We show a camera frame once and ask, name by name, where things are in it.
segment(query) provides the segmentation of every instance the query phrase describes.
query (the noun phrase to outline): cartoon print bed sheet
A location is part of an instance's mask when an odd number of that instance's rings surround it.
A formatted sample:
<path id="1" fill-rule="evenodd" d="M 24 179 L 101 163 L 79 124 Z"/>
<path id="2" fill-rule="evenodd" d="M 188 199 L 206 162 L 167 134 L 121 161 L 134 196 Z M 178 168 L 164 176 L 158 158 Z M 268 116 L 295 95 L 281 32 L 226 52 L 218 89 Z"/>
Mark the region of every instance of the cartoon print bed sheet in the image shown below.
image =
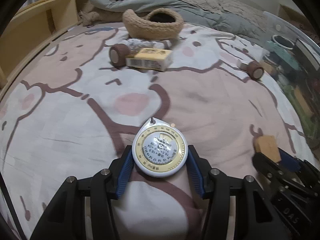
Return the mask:
<path id="1" fill-rule="evenodd" d="M 112 67 L 110 46 L 127 38 L 124 27 L 65 38 L 0 110 L 1 172 L 28 238 L 66 177 L 108 167 L 151 116 L 174 122 L 201 157 L 229 176 L 257 175 L 252 141 L 263 134 L 318 165 L 276 81 L 267 73 L 252 81 L 236 67 L 238 59 L 260 57 L 258 45 L 186 24 L 173 63 L 160 73 Z M 125 194 L 112 203 L 121 239 L 197 239 L 206 212 L 185 167 L 166 179 L 134 168 Z M 0 210 L 15 231 L 2 197 Z"/>

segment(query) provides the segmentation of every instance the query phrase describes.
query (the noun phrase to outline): tape measure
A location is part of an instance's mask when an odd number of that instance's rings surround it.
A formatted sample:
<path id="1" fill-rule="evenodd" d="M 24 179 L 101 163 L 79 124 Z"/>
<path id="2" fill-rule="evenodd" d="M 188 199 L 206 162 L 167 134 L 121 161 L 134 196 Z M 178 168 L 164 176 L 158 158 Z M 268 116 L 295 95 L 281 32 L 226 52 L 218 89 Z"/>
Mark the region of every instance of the tape measure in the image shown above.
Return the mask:
<path id="1" fill-rule="evenodd" d="M 186 162 L 188 145 L 173 124 L 150 118 L 133 140 L 132 155 L 144 173 L 167 177 L 176 173 Z"/>

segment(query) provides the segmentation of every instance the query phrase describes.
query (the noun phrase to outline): brown knit roll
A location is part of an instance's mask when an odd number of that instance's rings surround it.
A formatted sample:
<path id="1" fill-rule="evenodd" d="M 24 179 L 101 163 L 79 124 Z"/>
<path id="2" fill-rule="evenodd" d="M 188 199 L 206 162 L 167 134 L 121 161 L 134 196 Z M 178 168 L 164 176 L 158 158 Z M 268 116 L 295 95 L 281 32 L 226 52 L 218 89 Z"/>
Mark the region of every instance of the brown knit roll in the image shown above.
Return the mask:
<path id="1" fill-rule="evenodd" d="M 115 44 L 109 50 L 111 64 L 114 67 L 123 67 L 126 65 L 125 57 L 130 54 L 130 49 L 125 44 Z"/>
<path id="2" fill-rule="evenodd" d="M 154 22 L 151 17 L 156 14 L 168 14 L 174 19 L 174 22 Z M 138 17 L 133 10 L 128 9 L 122 16 L 124 26 L 127 28 L 132 38 L 145 40 L 167 40 L 176 38 L 183 28 L 183 19 L 177 12 L 158 8 L 146 16 L 146 20 Z"/>
<path id="3" fill-rule="evenodd" d="M 264 69 L 259 62 L 252 61 L 247 65 L 246 72 L 251 79 L 258 80 L 262 77 Z"/>

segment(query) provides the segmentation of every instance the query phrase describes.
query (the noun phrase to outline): wooden bed frame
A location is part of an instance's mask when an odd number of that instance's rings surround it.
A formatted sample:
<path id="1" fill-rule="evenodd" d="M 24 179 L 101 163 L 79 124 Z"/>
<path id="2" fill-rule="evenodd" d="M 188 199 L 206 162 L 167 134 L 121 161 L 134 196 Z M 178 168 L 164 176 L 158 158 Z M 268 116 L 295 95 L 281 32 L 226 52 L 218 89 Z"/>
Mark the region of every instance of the wooden bed frame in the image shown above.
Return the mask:
<path id="1" fill-rule="evenodd" d="M 88 0 L 40 0 L 20 9 L 0 37 L 0 100 L 28 63 L 81 20 Z"/>

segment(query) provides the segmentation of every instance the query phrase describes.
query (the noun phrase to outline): white round tape measure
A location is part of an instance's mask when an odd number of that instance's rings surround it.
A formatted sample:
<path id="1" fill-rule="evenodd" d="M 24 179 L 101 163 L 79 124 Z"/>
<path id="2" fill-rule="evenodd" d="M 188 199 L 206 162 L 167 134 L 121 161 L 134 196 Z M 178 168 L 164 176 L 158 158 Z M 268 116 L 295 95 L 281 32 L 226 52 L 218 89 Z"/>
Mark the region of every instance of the white round tape measure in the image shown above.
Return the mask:
<path id="1" fill-rule="evenodd" d="M 132 155 L 144 173 L 167 177 L 176 173 L 186 162 L 188 145 L 174 125 L 150 118 L 133 140 Z"/>

